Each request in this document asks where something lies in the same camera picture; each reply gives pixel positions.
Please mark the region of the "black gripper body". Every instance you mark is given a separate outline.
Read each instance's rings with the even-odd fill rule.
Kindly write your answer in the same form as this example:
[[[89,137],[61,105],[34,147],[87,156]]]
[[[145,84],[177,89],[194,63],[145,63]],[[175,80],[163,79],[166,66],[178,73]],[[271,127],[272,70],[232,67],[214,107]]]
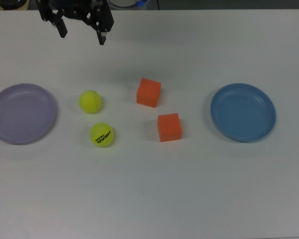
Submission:
[[[61,10],[67,18],[98,18],[107,17],[105,0],[51,0],[50,4]]]

